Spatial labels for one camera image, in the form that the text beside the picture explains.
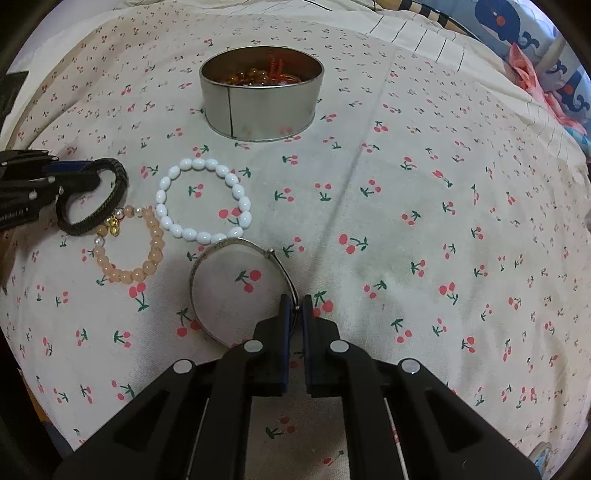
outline white bead bracelet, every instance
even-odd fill
[[[232,228],[228,233],[216,233],[214,235],[205,231],[197,231],[194,228],[183,228],[178,223],[174,223],[170,218],[169,211],[166,208],[166,191],[170,188],[172,181],[177,179],[182,171],[191,169],[201,171],[203,169],[214,171],[216,175],[223,179],[228,187],[232,189],[232,196],[238,200],[238,208],[241,214],[238,216],[238,225]],[[226,238],[237,238],[244,235],[244,229],[252,223],[250,212],[251,201],[245,196],[244,187],[239,184],[238,177],[230,172],[230,169],[221,165],[215,158],[184,158],[178,165],[170,167],[168,176],[160,180],[159,191],[156,192],[156,215],[160,218],[160,226],[165,230],[170,230],[175,238],[184,238],[187,242],[195,240],[202,245],[218,243]]]

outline metal bangle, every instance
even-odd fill
[[[292,319],[291,319],[291,325],[290,325],[290,335],[291,335],[293,333],[295,326],[296,326],[296,318],[297,318],[297,314],[300,310],[300,301],[299,301],[299,296],[298,296],[297,290],[295,288],[296,286],[294,285],[293,281],[291,280],[291,277],[290,277],[289,273],[287,273],[287,270],[285,269],[283,264],[279,261],[279,258],[277,257],[277,254],[275,253],[275,249],[270,248],[268,250],[265,250],[263,247],[259,247],[257,244],[251,242],[250,240],[246,240],[244,238],[226,238],[225,240],[222,240],[216,244],[213,244],[207,250],[205,250],[205,252],[203,252],[198,257],[198,259],[195,261],[195,263],[193,264],[193,268],[191,269],[191,273],[189,275],[189,298],[191,300],[191,309],[193,311],[193,315],[195,316],[195,320],[201,326],[203,331],[206,332],[209,336],[211,336],[213,339],[217,340],[218,342],[220,342],[222,344],[224,343],[219,338],[217,338],[215,335],[212,335],[211,332],[209,332],[205,328],[205,326],[203,325],[203,322],[199,318],[199,315],[197,314],[197,309],[195,308],[195,299],[193,298],[193,283],[195,281],[195,274],[197,273],[197,269],[199,268],[199,265],[201,265],[201,263],[206,258],[210,257],[211,255],[218,252],[219,250],[221,250],[224,247],[229,247],[230,245],[243,245],[244,247],[252,248],[257,253],[261,254],[264,258],[266,258],[267,260],[270,260],[277,267],[277,269],[279,270],[281,275],[285,278],[285,280],[287,281],[289,291],[290,291],[291,303],[293,305],[293,313],[292,313]]]

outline metal tin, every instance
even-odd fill
[[[222,83],[236,72],[268,70],[269,59],[302,82],[277,86]],[[324,67],[307,53],[285,47],[252,46],[220,53],[199,70],[205,117],[217,133],[235,140],[280,140],[305,130],[314,119]]]

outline black woven bracelet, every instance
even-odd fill
[[[122,200],[129,183],[127,172],[123,168],[123,165],[114,158],[99,158],[98,160],[89,163],[86,167],[83,167],[82,170],[93,170],[96,172],[101,170],[112,171],[115,174],[115,187],[100,207],[84,220],[77,223],[70,223],[67,219],[66,204],[70,197],[68,191],[65,190],[64,193],[57,198],[57,226],[60,230],[73,236],[84,235],[85,233],[94,230],[101,223],[104,223],[104,221],[113,214],[113,210],[115,210],[119,202]]]

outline blue whale print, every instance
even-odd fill
[[[583,76],[581,73],[576,71],[561,89],[556,90],[556,93],[561,97],[562,103],[565,104],[571,112],[580,112],[583,108],[589,110],[589,104],[585,102],[583,95],[577,95],[576,99],[580,103],[578,106],[574,104],[574,93],[576,92],[579,83],[581,83],[582,78]]]
[[[523,50],[530,45],[540,48],[540,42],[531,38],[529,32],[521,34],[521,20],[517,10],[508,0],[478,0],[474,15],[480,24],[499,40],[516,43]]]

